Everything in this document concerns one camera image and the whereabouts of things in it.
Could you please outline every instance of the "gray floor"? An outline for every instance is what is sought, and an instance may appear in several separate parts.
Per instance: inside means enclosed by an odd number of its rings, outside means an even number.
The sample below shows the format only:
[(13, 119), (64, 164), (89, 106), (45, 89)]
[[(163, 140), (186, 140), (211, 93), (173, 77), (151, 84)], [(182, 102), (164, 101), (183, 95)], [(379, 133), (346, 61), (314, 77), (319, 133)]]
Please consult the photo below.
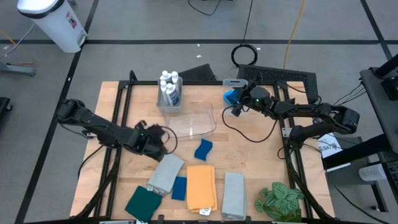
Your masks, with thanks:
[[(82, 24), (87, 20), (93, 0), (77, 0), (74, 8)], [(216, 1), (194, 1), (204, 11), (211, 11)], [(398, 40), (394, 0), (367, 0), (370, 10), (386, 40)], [(244, 34), (250, 1), (222, 1), (217, 12), (207, 17), (191, 9), (186, 1), (100, 0), (89, 31), (89, 39), (241, 39)], [(254, 0), (247, 39), (288, 39), (300, 1)], [(16, 11), (16, 2), (0, 3), (0, 29), (13, 39), (20, 38), (31, 21)], [(27, 39), (49, 39), (35, 27)], [(359, 0), (307, 0), (294, 39), (300, 40), (377, 40)], [(163, 70), (182, 71), (209, 63), (220, 78), (233, 78), (237, 68), (230, 61), (234, 44), (146, 44), (85, 45), (69, 98), (78, 98), (94, 109), (101, 82), (126, 79), (133, 69), (140, 80), (155, 80)], [(6, 45), (0, 45), (0, 54)], [(0, 220), (12, 223), (21, 205), (44, 137), (57, 104), (73, 54), (63, 53), (56, 45), (22, 44), (37, 62), (34, 78), (0, 73), (0, 96), (12, 99), (14, 110), (0, 129)], [(281, 68), (284, 44), (256, 44), (260, 48), (257, 65)], [(398, 53), (397, 45), (388, 46)], [(239, 50), (237, 59), (249, 62), (251, 53)], [(25, 62), (19, 51), (2, 62)], [(286, 68), (315, 72), (318, 91), (326, 102), (339, 97), (359, 84), (359, 71), (386, 61), (376, 45), (292, 45)], [(360, 112), (361, 122), (355, 136), (369, 139), (381, 134), (376, 115), (366, 95), (347, 104)], [(76, 172), (82, 161), (85, 139), (57, 128), (39, 183), (27, 213), (26, 222), (66, 218), (76, 187)], [(385, 181), (380, 185), (389, 213), (370, 210), (376, 201), (369, 186), (341, 186), (354, 203), (369, 213), (394, 223), (398, 207)], [(342, 220), (373, 223), (352, 208), (330, 187), (336, 216)]]

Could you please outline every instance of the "gray towel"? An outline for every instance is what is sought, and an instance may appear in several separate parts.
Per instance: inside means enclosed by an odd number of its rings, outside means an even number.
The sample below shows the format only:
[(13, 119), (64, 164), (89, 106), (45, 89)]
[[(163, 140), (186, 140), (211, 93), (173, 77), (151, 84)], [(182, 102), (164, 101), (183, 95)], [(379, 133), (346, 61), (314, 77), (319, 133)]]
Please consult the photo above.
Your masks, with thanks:
[(246, 192), (243, 174), (225, 173), (222, 214), (225, 218), (246, 219)]
[(184, 160), (174, 154), (165, 155), (149, 179), (147, 189), (161, 196), (167, 195), (183, 165)]

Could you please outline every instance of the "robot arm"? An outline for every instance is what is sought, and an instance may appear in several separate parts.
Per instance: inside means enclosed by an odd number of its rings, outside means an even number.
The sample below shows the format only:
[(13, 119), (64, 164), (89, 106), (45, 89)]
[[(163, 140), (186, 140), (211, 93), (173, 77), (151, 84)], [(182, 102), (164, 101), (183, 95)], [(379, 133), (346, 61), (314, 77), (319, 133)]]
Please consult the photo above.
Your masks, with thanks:
[(243, 106), (258, 111), (272, 119), (285, 119), (287, 117), (321, 118), (323, 121), (307, 127), (294, 126), (284, 129), (284, 137), (289, 140), (289, 145), (300, 148), (307, 138), (331, 132), (340, 134), (353, 134), (359, 121), (359, 114), (345, 106), (332, 106), (328, 103), (319, 105), (299, 105), (295, 100), (279, 101), (261, 86), (250, 83), (243, 87), (235, 88), (239, 104), (232, 114), (239, 116)]
[(80, 100), (64, 100), (55, 116), (60, 124), (82, 126), (96, 134), (104, 146), (124, 147), (159, 162), (167, 153), (161, 140), (165, 131), (157, 124), (146, 128), (146, 122), (140, 121), (134, 128), (120, 127), (92, 113)]

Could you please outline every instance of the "green towel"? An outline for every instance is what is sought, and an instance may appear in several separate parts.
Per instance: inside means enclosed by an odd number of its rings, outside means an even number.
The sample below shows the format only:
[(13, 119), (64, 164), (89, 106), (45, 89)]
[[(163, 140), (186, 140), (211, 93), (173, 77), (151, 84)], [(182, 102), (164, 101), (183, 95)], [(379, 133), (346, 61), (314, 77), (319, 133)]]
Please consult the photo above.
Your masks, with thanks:
[(162, 196), (138, 186), (129, 203), (127, 203), (125, 211), (139, 221), (148, 222), (161, 202)]

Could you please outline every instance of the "orange cloth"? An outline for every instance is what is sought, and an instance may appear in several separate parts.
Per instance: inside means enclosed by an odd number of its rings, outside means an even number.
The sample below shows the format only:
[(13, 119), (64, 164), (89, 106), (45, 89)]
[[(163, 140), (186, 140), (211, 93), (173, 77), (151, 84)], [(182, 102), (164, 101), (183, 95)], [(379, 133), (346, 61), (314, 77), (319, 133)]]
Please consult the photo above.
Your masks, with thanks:
[(187, 204), (191, 212), (199, 212), (202, 208), (217, 210), (214, 166), (187, 167)]

